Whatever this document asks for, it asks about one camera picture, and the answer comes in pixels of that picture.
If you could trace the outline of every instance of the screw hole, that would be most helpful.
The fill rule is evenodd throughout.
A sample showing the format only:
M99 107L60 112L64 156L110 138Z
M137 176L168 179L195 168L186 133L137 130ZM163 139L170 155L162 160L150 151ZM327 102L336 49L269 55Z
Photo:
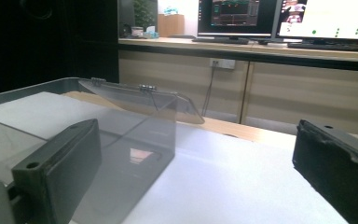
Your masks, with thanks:
M34 169L39 165L39 162L31 162L27 165L27 169Z

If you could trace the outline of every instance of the white table surface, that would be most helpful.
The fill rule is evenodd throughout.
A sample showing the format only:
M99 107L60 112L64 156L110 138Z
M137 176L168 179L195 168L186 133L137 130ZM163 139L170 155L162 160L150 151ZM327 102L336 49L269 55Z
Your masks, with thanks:
M294 143L178 124L175 158L123 223L346 223L293 168Z

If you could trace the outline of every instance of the wooden panel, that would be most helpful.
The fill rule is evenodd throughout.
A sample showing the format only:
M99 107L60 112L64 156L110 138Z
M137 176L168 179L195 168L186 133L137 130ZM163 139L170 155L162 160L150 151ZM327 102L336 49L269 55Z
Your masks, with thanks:
M66 96L90 102L96 105L104 105L113 107L114 109L121 109L120 107L113 105L111 102L105 100L101 96L86 93L71 91L64 94ZM205 123L203 124L187 124L195 128L200 128L206 131L221 133L225 135L235 136L241 139L262 143L262 144L273 144L275 147L292 148L296 141L294 135L285 133L276 133L268 130L258 129L245 125L240 125L231 122L225 122L217 119L204 118Z
M311 67L335 68L358 71L358 52L288 49L249 45L225 45L192 42L191 39L120 39L119 49L155 52L174 55L191 55L242 60L259 63L292 64Z
M148 84L162 91L178 91L190 97L201 111L211 82L209 58L123 50L119 52L119 58L120 83ZM234 70L215 70L208 112L216 114L207 113L207 116L239 121L245 67L246 62L236 62Z
M256 63L247 92L244 124L310 119L358 134L358 72Z
M161 37L182 35L185 31L185 16L158 14L158 34Z

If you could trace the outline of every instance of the monitor stand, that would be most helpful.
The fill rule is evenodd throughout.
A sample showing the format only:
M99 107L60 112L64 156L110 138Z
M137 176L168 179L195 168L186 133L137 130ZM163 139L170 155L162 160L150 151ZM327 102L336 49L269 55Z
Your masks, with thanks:
M288 43L287 48L289 49L319 49L319 50L338 50L338 51L357 51L358 44L350 43L339 43L326 40L313 40L310 42L302 43Z
M193 42L200 43L213 43L213 44L235 44L235 45L247 45L249 39L238 38L238 37L215 37L211 38L196 38L192 40Z
M271 37L267 37L267 38L250 38L250 40L257 41L257 43L259 45L267 45L269 43L274 43L274 44L285 44L285 43L287 43L286 41L284 41L283 38L271 38Z

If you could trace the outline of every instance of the transparent plastic box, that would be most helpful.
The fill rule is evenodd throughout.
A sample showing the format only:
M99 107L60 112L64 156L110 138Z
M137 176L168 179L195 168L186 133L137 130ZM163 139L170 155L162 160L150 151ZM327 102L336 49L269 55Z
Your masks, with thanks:
M0 93L0 181L85 119L99 122L103 162L73 216L79 224L120 223L173 159L176 121L203 122L185 96L149 86L74 77Z

